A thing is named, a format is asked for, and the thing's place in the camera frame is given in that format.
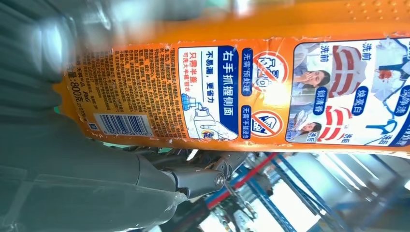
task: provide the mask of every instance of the woman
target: woman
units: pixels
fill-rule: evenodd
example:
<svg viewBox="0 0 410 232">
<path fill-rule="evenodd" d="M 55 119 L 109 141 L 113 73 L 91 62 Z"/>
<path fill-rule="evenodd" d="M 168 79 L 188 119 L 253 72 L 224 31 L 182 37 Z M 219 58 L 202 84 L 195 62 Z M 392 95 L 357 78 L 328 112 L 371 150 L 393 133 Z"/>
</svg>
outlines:
<svg viewBox="0 0 410 232">
<path fill-rule="evenodd" d="M 330 74 L 325 70 L 308 71 L 306 63 L 293 70 L 292 94 L 300 94 L 305 88 L 317 88 L 330 82 Z"/>
<path fill-rule="evenodd" d="M 322 129 L 322 125 L 318 122 L 310 122 L 307 123 L 304 127 L 300 130 L 297 130 L 295 127 L 290 131 L 290 139 L 293 140 L 298 136 L 307 134 L 309 132 L 319 132 Z"/>
</svg>

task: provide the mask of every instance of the hand illustration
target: hand illustration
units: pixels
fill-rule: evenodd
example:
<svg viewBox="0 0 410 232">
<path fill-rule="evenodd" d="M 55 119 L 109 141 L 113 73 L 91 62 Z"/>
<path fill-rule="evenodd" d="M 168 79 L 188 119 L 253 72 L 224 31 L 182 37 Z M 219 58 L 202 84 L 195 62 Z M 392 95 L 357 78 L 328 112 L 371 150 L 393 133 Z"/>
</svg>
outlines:
<svg viewBox="0 0 410 232">
<path fill-rule="evenodd" d="M 225 138 L 228 140 L 234 140 L 238 137 L 238 135 L 232 131 L 230 131 L 228 128 L 226 128 L 224 125 L 222 125 L 220 122 L 215 122 L 214 125 L 202 125 L 201 129 L 208 129 L 208 130 L 213 130 L 216 133 L 218 133 L 219 137 Z"/>
<path fill-rule="evenodd" d="M 300 76 L 300 82 L 308 81 L 313 78 L 313 74 L 311 72 L 305 72 Z"/>
</svg>

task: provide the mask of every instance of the barcode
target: barcode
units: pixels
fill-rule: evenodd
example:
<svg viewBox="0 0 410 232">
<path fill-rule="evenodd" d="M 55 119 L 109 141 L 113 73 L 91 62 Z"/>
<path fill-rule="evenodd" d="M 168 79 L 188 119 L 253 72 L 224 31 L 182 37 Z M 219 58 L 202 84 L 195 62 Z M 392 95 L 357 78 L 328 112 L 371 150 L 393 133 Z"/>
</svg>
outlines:
<svg viewBox="0 0 410 232">
<path fill-rule="evenodd" d="M 104 134 L 154 136 L 146 115 L 94 114 L 94 118 Z"/>
</svg>

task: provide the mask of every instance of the orange package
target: orange package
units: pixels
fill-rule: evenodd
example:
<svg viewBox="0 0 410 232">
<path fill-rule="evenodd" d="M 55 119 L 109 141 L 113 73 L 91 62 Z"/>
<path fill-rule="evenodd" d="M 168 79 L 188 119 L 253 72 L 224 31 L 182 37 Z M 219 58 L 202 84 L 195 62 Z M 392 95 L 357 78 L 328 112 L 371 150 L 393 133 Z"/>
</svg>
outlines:
<svg viewBox="0 0 410 232">
<path fill-rule="evenodd" d="M 64 113 L 117 144 L 405 155 L 410 2 L 262 5 L 173 22 L 152 43 L 88 50 L 64 72 Z"/>
</svg>

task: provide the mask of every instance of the metal bolt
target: metal bolt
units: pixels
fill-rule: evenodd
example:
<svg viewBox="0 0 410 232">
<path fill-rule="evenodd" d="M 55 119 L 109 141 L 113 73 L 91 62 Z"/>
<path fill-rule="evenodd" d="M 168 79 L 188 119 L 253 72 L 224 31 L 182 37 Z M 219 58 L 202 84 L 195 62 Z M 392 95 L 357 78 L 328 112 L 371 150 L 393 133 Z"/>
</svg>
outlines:
<svg viewBox="0 0 410 232">
<path fill-rule="evenodd" d="M 222 175 L 218 175 L 217 178 L 215 179 L 215 184 L 217 186 L 223 185 L 225 182 L 225 178 Z"/>
</svg>

